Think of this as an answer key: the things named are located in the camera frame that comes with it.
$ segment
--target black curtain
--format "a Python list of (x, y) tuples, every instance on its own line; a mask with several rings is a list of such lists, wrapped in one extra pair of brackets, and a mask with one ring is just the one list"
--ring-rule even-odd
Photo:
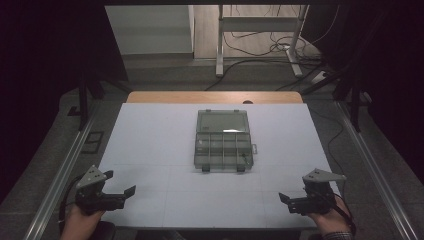
[(127, 75), (100, 1), (1, 1), (0, 42), (2, 201), (50, 129), (60, 97), (83, 77), (101, 98), (102, 76)]

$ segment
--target metal stand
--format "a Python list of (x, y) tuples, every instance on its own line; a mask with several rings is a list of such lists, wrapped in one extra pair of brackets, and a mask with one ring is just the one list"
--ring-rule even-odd
[(301, 8), (301, 11), (300, 11), (299, 17), (297, 18), (296, 29), (293, 33), (293, 38), (290, 43), (290, 48), (286, 51), (287, 57), (289, 58), (294, 75), (296, 77), (303, 76), (302, 70), (300, 69), (299, 64), (297, 64), (298, 61), (297, 61), (295, 50), (296, 50), (297, 40), (299, 39), (300, 31), (302, 30), (303, 21), (305, 20), (307, 6), (301, 5), (300, 8)]
[(298, 65), (295, 49), (299, 39), (305, 18), (307, 5), (301, 6), (301, 12), (298, 18), (295, 17), (224, 17), (223, 5), (219, 5), (218, 19), (218, 46), (216, 51), (216, 76), (221, 77), (224, 74), (224, 49), (222, 38), (224, 32), (292, 32), (293, 39), (290, 48), (286, 51), (290, 63), (292, 63), (293, 72), (296, 77), (301, 77), (302, 71)]

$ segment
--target wall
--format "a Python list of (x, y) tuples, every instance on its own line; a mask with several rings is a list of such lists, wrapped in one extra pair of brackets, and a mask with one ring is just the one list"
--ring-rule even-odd
[(193, 52), (192, 5), (105, 8), (122, 55)]

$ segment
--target floor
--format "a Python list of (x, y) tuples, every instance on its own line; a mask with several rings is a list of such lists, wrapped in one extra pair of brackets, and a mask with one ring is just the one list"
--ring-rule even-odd
[[(270, 7), (260, 9), (262, 16)], [(274, 14), (276, 9), (278, 8), (274, 6), (272, 11)], [(249, 13), (247, 10), (245, 12), (241, 6), (237, 10), (240, 14)], [(294, 10), (290, 7), (285, 10), (285, 13), (294, 15), (296, 10), (298, 10), (296, 7)], [(205, 10), (204, 14), (216, 14), (216, 12)], [(199, 49), (201, 43), (197, 41), (200, 41), (201, 38), (196, 38), (196, 49)], [(196, 59), (194, 60), (177, 55), (123, 56), (130, 81), (122, 84), (134, 90), (146, 91), (204, 90), (217, 81), (214, 75), (215, 63), (213, 61), (215, 50), (213, 50), (213, 44), (207, 45), (212, 47), (204, 50), (203, 53), (198, 51), (198, 55), (195, 53)], [(251, 49), (247, 43), (237, 47), (246, 47), (249, 48), (249, 51), (257, 52), (269, 48), (269, 44), (265, 43), (263, 45), (267, 45), (266, 48), (258, 47), (262, 45), (258, 43), (252, 45)], [(229, 50), (225, 50), (225, 54), (229, 57), (246, 57), (246, 55), (237, 55), (239, 53)], [(236, 60), (227, 60), (225, 65), (228, 68)], [(305, 73), (310, 71), (308, 68), (303, 68), (303, 70)], [(291, 68), (288, 65), (246, 63), (232, 68), (226, 78), (219, 82), (213, 90), (275, 91), (284, 85), (291, 84), (282, 90), (297, 91), (311, 85), (311, 79), (316, 74), (318, 71), (315, 71), (305, 81), (293, 84), (296, 78), (292, 76)], [(120, 107), (126, 100), (127, 93), (110, 84), (102, 84), (106, 96), (99, 102), (97, 115), (90, 129), (91, 133), (103, 132), (101, 144), (98, 149), (90, 143), (82, 145), (81, 153), (77, 155), (76, 164), (69, 179), (101, 161)], [(424, 215), (424, 186), (374, 124), (367, 113), (367, 108), (362, 107), (359, 121), (362, 130), (361, 136), (415, 230), (416, 238), (414, 236), (406, 238), (398, 231), (397, 225), (393, 221), (395, 216), (388, 210), (387, 203), (376, 187), (373, 174), (365, 165), (353, 142), (353, 137), (348, 133), (343, 118), (334, 105), (331, 97), (333, 89), (334, 85), (329, 85), (313, 94), (303, 96), (303, 99), (311, 110), (312, 119), (332, 170), (336, 173), (344, 172), (349, 179), (345, 186), (339, 186), (339, 188), (344, 188), (346, 201), (354, 214), (358, 226), (357, 239), (424, 239), (424, 228), (422, 228), (424, 226), (424, 218), (422, 218)], [(90, 99), (90, 106), (94, 104), (96, 101)], [(77, 90), (62, 96), (60, 111), (43, 144), (14, 189), (0, 205), (0, 239), (22, 239), (26, 235), (58, 169), (67, 159), (70, 146), (78, 137), (79, 119), (75, 116), (68, 116), (69, 109), (77, 105)], [(41, 231), (41, 239), (57, 239), (59, 236), (57, 202), (51, 204), (54, 209), (51, 216), (47, 217), (48, 222), (44, 225), (45, 229)], [(303, 231), (301, 239), (306, 239), (313, 232), (316, 231)], [(134, 239), (136, 235), (137, 231), (134, 229), (119, 228), (115, 239)]]

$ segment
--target human hand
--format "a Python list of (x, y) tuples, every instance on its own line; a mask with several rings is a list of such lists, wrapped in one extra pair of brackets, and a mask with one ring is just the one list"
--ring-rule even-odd
[[(337, 206), (343, 210), (349, 217), (349, 210), (344, 204), (343, 200), (340, 197), (335, 197)], [(346, 220), (334, 209), (326, 214), (319, 213), (310, 213), (308, 217), (314, 220), (322, 236), (325, 236), (332, 232), (351, 232), (349, 225), (346, 223)]]
[(89, 239), (96, 229), (97, 223), (104, 214), (104, 211), (86, 215), (81, 208), (73, 205), (68, 213), (61, 240), (86, 240)]

